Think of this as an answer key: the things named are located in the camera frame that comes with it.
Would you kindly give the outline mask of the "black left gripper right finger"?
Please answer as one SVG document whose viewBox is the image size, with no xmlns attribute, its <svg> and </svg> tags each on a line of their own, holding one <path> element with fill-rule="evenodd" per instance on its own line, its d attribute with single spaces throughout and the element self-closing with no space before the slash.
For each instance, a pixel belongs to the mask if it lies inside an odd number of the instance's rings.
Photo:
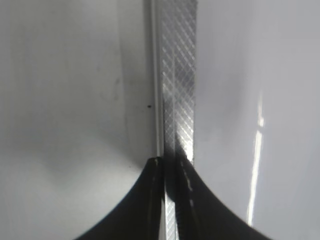
<svg viewBox="0 0 320 240">
<path fill-rule="evenodd" d="M 206 186 L 179 142 L 174 153 L 174 201 L 181 240 L 266 240 Z"/>
</svg>

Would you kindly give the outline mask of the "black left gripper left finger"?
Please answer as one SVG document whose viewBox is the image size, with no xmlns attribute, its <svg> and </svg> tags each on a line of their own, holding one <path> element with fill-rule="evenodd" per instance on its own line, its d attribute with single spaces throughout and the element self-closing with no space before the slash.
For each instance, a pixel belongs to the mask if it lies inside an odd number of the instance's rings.
<svg viewBox="0 0 320 240">
<path fill-rule="evenodd" d="M 157 240 L 164 189 L 164 161 L 152 157 L 126 196 L 78 239 Z"/>
</svg>

